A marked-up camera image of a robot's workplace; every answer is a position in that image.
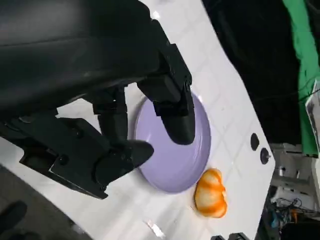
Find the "black bolt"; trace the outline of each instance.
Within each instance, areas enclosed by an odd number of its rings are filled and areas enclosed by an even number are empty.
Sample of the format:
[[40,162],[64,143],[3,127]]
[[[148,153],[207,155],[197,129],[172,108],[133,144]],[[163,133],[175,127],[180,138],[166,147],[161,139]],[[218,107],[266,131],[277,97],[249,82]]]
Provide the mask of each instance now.
[[69,158],[66,155],[61,155],[59,157],[59,163],[64,166],[69,162]]
[[260,144],[257,134],[252,133],[251,139],[250,139],[250,144],[251,144],[251,148],[253,151],[257,150],[257,148]]
[[268,150],[265,147],[262,148],[260,152],[260,160],[263,165],[268,163],[270,157]]

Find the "white table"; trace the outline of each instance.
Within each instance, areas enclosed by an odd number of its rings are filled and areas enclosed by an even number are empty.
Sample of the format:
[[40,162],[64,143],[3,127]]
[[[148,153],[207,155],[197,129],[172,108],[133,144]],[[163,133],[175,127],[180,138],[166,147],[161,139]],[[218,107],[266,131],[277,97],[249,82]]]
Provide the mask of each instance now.
[[[275,167],[260,162],[262,147],[271,153],[261,125],[237,71],[227,59],[201,0],[144,0],[176,43],[193,76],[192,90],[207,111],[212,135],[207,167],[221,170],[228,210],[221,219],[205,218],[193,209],[195,188],[165,194],[152,188],[138,170],[111,183],[105,200],[72,191],[19,163],[23,151],[0,139],[0,162],[45,196],[94,240],[159,239],[147,226],[157,224],[168,240],[210,240],[244,232],[254,239]],[[135,84],[126,88],[129,133],[143,99]],[[78,100],[59,109],[61,116],[82,117],[96,128],[91,105]],[[257,151],[250,136],[260,140]]]

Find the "screw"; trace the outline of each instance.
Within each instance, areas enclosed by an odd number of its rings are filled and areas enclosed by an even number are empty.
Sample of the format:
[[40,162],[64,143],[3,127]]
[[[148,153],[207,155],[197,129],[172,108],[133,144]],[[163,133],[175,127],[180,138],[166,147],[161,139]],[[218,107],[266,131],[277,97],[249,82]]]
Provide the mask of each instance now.
[[69,162],[69,158],[66,155],[62,155],[59,157],[59,163],[64,166]]
[[83,132],[77,128],[72,128],[73,134],[77,139],[80,139],[83,137]]

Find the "black curtain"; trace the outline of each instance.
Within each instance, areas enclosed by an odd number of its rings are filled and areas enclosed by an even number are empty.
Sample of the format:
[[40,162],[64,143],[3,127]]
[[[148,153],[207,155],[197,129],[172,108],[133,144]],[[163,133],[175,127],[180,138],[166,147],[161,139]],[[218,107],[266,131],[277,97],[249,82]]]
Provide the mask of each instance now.
[[270,143],[301,143],[291,20],[281,0],[203,0]]

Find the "black mechanical arm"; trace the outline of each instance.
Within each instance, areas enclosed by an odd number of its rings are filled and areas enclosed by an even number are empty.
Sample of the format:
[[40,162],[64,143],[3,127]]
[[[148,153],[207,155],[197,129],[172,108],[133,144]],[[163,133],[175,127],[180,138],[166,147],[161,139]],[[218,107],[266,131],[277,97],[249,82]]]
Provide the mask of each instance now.
[[[70,14],[76,13],[72,26],[66,20],[51,28],[68,26],[75,32],[62,40],[63,31],[53,38],[46,33],[57,20],[46,20],[36,39],[28,28],[19,38],[25,42],[16,42],[10,33],[2,38],[0,26],[0,72],[5,79],[0,83],[0,135],[24,150],[22,164],[70,189],[106,198],[109,183],[154,152],[147,142],[127,139],[125,87],[134,82],[153,102],[172,141],[193,142],[192,76],[177,46],[150,18],[145,5],[136,0],[14,2],[0,3],[0,21],[8,19],[5,9],[16,9],[10,16],[17,19],[22,18],[18,10],[46,11],[45,4],[50,6],[48,15],[56,11],[60,16],[64,10],[66,18],[72,18]],[[42,12],[27,21],[44,16]],[[12,29],[20,30],[19,35],[24,28],[17,22]],[[78,98],[92,104],[101,133],[84,119],[56,117],[57,107]]]

